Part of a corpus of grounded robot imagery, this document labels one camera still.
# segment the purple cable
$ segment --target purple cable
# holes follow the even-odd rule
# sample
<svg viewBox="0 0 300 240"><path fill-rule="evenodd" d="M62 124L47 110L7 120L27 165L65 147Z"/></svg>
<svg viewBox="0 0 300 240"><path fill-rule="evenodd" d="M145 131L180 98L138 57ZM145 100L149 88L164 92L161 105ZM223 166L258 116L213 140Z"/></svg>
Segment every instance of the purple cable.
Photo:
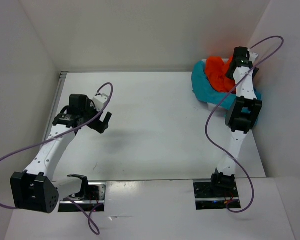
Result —
<svg viewBox="0 0 300 240"><path fill-rule="evenodd" d="M246 77L248 76L248 74L250 72L252 72L257 66L259 66L260 64L262 64L263 62L265 62L266 60L268 60L270 57L272 57L281 47L282 45L284 44L285 40L282 36L269 36L265 39L263 39L262 41L258 42L257 44L253 45L251 47L251 49L253 49L255 46L258 46L259 44L263 43L264 41L266 40L269 40L269 39L281 39L281 44L280 46L275 50L273 51L271 54L269 54L269 56L265 57L264 59L262 59L260 62L258 62L255 66L253 66L253 68L251 68L247 73L246 75L222 98L222 100L214 107L214 109L211 111L206 123L205 123L205 135L206 137L208 138L208 140L213 144L215 145L217 148L221 149L222 151L224 151L226 154L229 155L230 158L233 159L233 161L243 170L243 172L245 173L246 177L248 178L249 182L250 182L250 185L251 185L251 191L252 191L252 196L251 196L251 201L249 202L249 204L244 208L244 209L241 209L239 211L234 211L234 210L231 210L229 208L229 204L231 202L228 202L225 207L226 209L228 209L230 212L232 213L242 213L244 211L246 211L248 208L251 207L252 203L254 202L254 199L255 199L255 188L254 188L254 185L252 183L252 180L247 172L247 170L240 164L240 162L238 162L238 160L230 153L228 152L226 149L224 149L222 146L218 145L217 143L215 143L209 136L208 134L208 124L211 120L211 117L212 115L216 112L217 108L223 103L223 101L246 79Z"/></svg>
<svg viewBox="0 0 300 240"><path fill-rule="evenodd" d="M30 146L26 146L26 147L24 147L24 148L21 148L21 149L19 149L19 150L13 151L13 152L11 152L11 153L9 153L9 154L7 154L7 155L1 157L1 158L0 158L0 162L2 162L3 160L5 160L5 159L7 159L7 158L9 158L9 157L11 157L11 156L13 156L13 155L15 155L15 154L18 154L18 153L21 153L21 152L23 152L23 151L26 151L26 150L29 150L29 149L38 147L38 146L43 145L43 144L50 143L50 142L54 141L55 139L58 139L58 138L60 138L60 137L62 137L62 136L64 136L64 135L66 135L66 134L71 133L71 132L80 130L80 129L83 128L84 126L87 126L88 124L92 123L92 122L93 122L95 119L97 119L97 118L103 113L103 111L106 109L106 107L108 106L108 104L109 104L109 102L110 102L110 100L111 100L111 98L112 98L112 95L113 95L113 93L114 93L114 86L113 86L112 83L110 83L110 82L107 82L107 83L103 84L103 85L98 89L97 93L99 93L99 92L100 92L105 86L107 86L107 85L109 85L109 86L111 87L111 92L110 92L109 98L108 98L108 100L104 103L103 108L102 108L102 109L97 113L97 115L95 115L92 119L90 119L90 120L87 121L86 123L81 124L81 125L79 125L79 126L73 128L73 129L70 129L70 130L68 130L68 131L63 132L63 133L61 133L61 134L55 136L54 138L50 138L50 139L47 139L47 140L45 140L45 141L43 141L43 142L36 143L36 144L30 145ZM4 204L2 204L2 203L0 203L0 207L5 208L5 209L12 209L12 210L18 209L18 208L14 207L14 206L7 206L7 205L4 205Z"/></svg>
<svg viewBox="0 0 300 240"><path fill-rule="evenodd" d="M66 198L65 200L70 201L73 205L75 205L88 219L88 224L89 224L89 228L90 230L97 236L100 235L100 230L97 226L97 224L95 223L95 221L93 221L93 219L91 218L92 213L95 211L96 208L100 207L102 205L102 203L97 204L96 206L94 206L94 208L92 208L92 210L90 211L89 215L85 212L85 210L82 209L82 207L80 207L80 205L78 203L76 203L75 201L73 201L70 198Z"/></svg>

